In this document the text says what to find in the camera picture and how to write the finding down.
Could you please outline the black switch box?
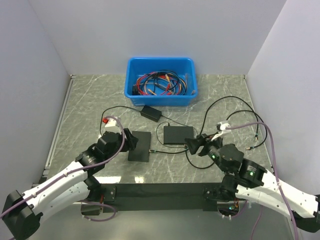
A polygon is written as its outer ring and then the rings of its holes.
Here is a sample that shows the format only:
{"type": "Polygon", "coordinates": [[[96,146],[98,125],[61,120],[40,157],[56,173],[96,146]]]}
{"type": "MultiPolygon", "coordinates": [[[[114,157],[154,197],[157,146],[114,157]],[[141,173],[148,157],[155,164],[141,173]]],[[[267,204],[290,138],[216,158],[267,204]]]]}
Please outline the black switch box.
{"type": "Polygon", "coordinates": [[[129,162],[149,162],[150,146],[151,146],[151,132],[147,131],[133,131],[132,135],[138,139],[136,148],[130,150],[127,160],[129,162]]]}

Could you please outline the black network switch with ports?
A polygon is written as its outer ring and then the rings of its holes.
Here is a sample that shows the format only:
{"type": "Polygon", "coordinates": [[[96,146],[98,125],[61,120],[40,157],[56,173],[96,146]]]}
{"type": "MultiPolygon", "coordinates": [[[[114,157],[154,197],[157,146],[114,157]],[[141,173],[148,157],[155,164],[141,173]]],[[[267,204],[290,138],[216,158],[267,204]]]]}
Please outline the black network switch with ports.
{"type": "Polygon", "coordinates": [[[184,145],[185,139],[194,138],[194,129],[191,126],[164,126],[163,143],[165,145],[184,145]]]}

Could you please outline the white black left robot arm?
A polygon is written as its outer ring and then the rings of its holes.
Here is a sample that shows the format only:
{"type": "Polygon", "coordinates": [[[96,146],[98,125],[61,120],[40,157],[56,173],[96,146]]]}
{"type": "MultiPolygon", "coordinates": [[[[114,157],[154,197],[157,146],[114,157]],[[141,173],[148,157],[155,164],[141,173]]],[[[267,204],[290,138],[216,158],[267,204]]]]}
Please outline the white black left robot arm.
{"type": "Polygon", "coordinates": [[[0,218],[15,240],[26,240],[46,217],[74,202],[95,201],[100,197],[100,183],[94,174],[102,170],[120,152],[134,150],[138,138],[128,128],[106,131],[97,143],[81,152],[65,169],[23,193],[12,191],[5,200],[0,218]]]}

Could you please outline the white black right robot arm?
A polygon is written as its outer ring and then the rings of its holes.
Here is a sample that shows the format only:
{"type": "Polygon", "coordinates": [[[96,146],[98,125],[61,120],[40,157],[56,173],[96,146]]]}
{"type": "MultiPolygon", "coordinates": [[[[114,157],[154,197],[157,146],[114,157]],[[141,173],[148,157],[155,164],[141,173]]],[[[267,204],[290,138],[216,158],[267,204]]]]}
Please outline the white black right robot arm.
{"type": "Polygon", "coordinates": [[[320,197],[311,195],[277,180],[273,172],[246,159],[234,144],[222,143],[222,138],[211,140],[207,135],[186,138],[192,155],[208,156],[224,173],[216,187],[204,189],[207,200],[230,202],[234,199],[251,202],[293,218],[297,228],[309,233],[320,229],[320,197]]]}

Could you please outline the black power adapter brick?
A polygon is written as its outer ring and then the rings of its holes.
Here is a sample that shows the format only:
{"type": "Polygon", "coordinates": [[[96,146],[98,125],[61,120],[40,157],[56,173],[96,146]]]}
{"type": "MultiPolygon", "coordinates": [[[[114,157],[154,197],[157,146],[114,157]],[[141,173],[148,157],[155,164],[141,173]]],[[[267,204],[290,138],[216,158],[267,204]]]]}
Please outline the black power adapter brick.
{"type": "Polygon", "coordinates": [[[158,122],[162,117],[162,112],[158,109],[155,109],[151,106],[145,105],[140,111],[140,115],[144,118],[147,118],[153,122],[158,122]]]}

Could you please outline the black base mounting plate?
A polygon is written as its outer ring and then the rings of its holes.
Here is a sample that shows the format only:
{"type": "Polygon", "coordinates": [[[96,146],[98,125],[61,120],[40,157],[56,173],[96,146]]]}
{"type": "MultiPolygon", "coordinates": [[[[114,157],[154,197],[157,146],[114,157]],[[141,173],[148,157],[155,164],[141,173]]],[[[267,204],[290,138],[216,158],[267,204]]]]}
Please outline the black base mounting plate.
{"type": "Polygon", "coordinates": [[[233,202],[236,187],[226,183],[103,183],[89,193],[89,202],[109,204],[117,211],[217,211],[233,202]]]}

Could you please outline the blue plastic bin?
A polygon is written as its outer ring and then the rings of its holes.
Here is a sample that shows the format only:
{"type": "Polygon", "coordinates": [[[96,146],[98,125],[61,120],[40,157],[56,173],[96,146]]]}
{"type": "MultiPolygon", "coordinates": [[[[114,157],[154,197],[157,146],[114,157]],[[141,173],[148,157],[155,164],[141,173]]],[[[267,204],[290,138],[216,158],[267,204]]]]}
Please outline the blue plastic bin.
{"type": "Polygon", "coordinates": [[[188,106],[198,95],[194,61],[187,57],[133,57],[127,63],[124,95],[135,106],[188,106]]]}

